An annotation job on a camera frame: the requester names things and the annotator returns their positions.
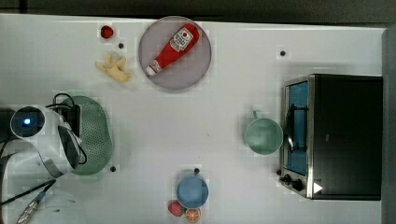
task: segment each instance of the oven window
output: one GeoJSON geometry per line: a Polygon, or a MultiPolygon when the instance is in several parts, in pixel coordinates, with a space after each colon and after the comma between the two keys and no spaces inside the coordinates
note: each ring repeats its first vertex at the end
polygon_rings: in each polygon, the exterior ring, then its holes
{"type": "Polygon", "coordinates": [[[289,147],[284,153],[286,168],[300,175],[306,174],[306,130],[307,130],[307,110],[308,107],[308,83],[302,82],[290,86],[288,111],[291,116],[287,122],[292,122],[292,128],[288,133],[292,139],[292,150],[289,147]]]}

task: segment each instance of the green bowl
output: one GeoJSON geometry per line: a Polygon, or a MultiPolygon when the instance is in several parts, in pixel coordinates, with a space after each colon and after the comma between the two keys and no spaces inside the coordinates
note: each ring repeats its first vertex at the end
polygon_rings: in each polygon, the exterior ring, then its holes
{"type": "Polygon", "coordinates": [[[279,124],[271,119],[262,119],[254,111],[255,119],[245,131],[246,144],[256,153],[268,155],[277,151],[283,143],[283,132],[279,124]]]}

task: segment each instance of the bottle label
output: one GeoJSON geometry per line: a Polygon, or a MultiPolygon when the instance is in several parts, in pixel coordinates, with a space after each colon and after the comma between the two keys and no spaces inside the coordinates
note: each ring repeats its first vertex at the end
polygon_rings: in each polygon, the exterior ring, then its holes
{"type": "Polygon", "coordinates": [[[157,60],[153,60],[151,61],[151,63],[149,64],[149,66],[156,72],[159,73],[162,69],[160,67],[160,65],[158,64],[157,60]]]}
{"type": "Polygon", "coordinates": [[[169,44],[175,51],[179,52],[184,50],[190,44],[193,38],[194,36],[190,33],[190,31],[184,27],[171,38],[169,44]]]}

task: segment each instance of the blue bowl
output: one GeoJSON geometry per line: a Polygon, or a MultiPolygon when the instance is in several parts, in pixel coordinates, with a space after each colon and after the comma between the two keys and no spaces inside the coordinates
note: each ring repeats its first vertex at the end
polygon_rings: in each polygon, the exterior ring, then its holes
{"type": "Polygon", "coordinates": [[[185,208],[198,208],[204,205],[209,196],[205,181],[197,176],[184,178],[177,187],[177,199],[185,208]]]}

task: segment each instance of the black toaster oven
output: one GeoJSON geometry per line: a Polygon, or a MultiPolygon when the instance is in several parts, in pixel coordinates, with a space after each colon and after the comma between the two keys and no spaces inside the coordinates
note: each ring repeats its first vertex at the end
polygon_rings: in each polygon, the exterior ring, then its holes
{"type": "Polygon", "coordinates": [[[382,77],[287,82],[282,185],[314,200],[380,200],[382,89],[382,77]]]}

